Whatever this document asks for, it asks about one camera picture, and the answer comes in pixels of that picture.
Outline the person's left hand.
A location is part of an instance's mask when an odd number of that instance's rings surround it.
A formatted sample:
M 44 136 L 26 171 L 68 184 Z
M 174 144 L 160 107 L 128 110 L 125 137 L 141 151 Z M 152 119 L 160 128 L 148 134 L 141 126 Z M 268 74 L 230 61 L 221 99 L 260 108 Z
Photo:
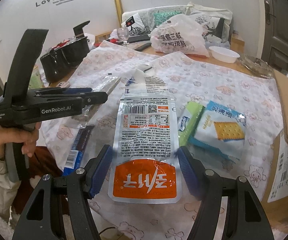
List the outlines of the person's left hand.
M 22 154 L 32 157 L 35 149 L 36 142 L 39 139 L 39 129 L 41 123 L 37 122 L 32 132 L 28 132 L 18 128 L 4 128 L 0 126 L 0 160 L 5 156 L 5 145 L 7 143 L 23 143 L 21 148 Z

